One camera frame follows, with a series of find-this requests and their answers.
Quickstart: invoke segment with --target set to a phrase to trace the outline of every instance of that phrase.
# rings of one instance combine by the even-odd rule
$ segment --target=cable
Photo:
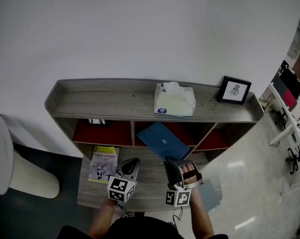
[[[127,215],[128,217],[130,217],[131,215],[133,215],[133,212],[128,212],[128,210],[127,210],[125,207],[123,207],[122,205],[120,205],[118,202],[115,202],[115,204],[118,205],[118,206],[121,208],[121,210],[124,211],[124,214],[122,214],[122,216],[120,217],[120,219],[121,219],[124,215]]]
[[[176,212],[177,209],[178,209],[178,207],[177,207],[177,208],[175,209],[175,211],[173,212],[172,218],[173,218],[173,222],[174,222],[174,225],[175,225],[176,230],[179,231],[179,230],[178,230],[178,226],[177,226],[176,223],[175,223],[174,216],[177,218],[178,221],[181,221],[181,217],[182,217],[182,215],[183,215],[183,206],[181,206],[181,212],[180,212],[180,214],[179,214],[178,216],[176,216],[176,215],[174,214],[174,213]]]

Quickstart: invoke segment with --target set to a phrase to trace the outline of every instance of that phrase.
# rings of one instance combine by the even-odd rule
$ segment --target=picture frame
[[[244,104],[251,82],[224,76],[223,83],[217,95],[217,101],[222,103]]]

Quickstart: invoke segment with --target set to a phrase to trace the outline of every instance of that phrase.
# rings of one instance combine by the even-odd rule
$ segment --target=yellow book cover
[[[89,170],[89,181],[108,183],[118,165],[119,148],[94,146]]]

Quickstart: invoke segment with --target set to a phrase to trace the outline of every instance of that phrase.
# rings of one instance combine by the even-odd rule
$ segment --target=tissue box
[[[177,82],[157,84],[154,113],[188,117],[193,115],[195,106],[193,88],[180,87]]]

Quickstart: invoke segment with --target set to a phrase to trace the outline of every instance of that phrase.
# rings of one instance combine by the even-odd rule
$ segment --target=tissue box logo
[[[165,114],[166,113],[166,109],[163,109],[163,108],[158,109],[158,113]]]

